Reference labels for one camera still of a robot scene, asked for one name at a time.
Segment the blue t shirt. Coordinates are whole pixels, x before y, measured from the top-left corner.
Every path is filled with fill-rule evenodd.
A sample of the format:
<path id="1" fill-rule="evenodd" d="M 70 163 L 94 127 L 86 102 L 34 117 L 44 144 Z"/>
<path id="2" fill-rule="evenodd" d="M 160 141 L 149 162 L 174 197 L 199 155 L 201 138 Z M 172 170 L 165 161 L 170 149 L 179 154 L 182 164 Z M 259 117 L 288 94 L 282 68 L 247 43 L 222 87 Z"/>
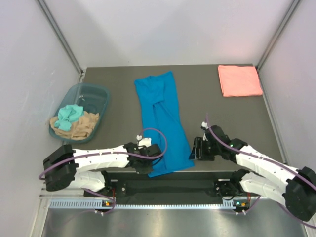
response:
<path id="1" fill-rule="evenodd" d="M 165 175 L 194 166 L 189 159 L 191 149 L 180 122 L 176 84 L 172 72 L 149 76 L 134 82 L 139 97 L 144 132 L 153 144 L 166 151 L 162 160 L 153 165 L 149 177 Z"/>

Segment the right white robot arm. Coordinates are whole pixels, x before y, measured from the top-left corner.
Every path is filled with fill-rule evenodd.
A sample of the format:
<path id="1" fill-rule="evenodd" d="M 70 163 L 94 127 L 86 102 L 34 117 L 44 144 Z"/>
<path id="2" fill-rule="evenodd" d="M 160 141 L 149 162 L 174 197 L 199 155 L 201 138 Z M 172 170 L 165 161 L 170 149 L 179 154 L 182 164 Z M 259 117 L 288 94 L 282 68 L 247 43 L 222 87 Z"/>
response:
<path id="1" fill-rule="evenodd" d="M 230 188 L 235 195 L 254 193 L 285 207 L 295 218 L 308 222 L 316 213 L 316 173 L 298 169 L 260 153 L 248 143 L 230 139 L 222 128 L 203 122 L 202 137 L 196 137 L 190 159 L 229 160 L 241 169 L 232 173 Z"/>

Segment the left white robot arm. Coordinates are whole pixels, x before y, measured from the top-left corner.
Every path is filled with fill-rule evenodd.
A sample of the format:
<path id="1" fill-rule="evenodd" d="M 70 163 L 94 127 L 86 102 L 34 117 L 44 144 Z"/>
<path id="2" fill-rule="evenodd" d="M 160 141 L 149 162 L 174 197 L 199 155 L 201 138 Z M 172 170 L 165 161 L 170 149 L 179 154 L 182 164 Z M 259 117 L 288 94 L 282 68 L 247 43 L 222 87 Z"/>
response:
<path id="1" fill-rule="evenodd" d="M 163 155 L 159 146 L 150 140 L 100 150 L 74 149 L 67 144 L 44 159 L 44 172 L 40 179 L 45 181 L 49 192 L 77 188 L 106 196 L 112 190 L 110 179 L 104 171 L 106 168 L 131 167 L 138 173 L 148 174 Z"/>

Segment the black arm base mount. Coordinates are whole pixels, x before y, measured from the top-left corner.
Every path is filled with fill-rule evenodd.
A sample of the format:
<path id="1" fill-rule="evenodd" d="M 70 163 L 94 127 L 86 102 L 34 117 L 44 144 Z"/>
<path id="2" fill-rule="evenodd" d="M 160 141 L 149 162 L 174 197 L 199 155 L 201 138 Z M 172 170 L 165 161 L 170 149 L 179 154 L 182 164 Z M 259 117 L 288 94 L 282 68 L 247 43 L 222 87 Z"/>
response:
<path id="1" fill-rule="evenodd" d="M 242 196 L 232 172 L 174 172 L 149 177 L 131 172 L 103 172 L 105 187 L 96 191 L 112 198 L 127 198 L 136 194 L 206 194 L 211 197 Z"/>

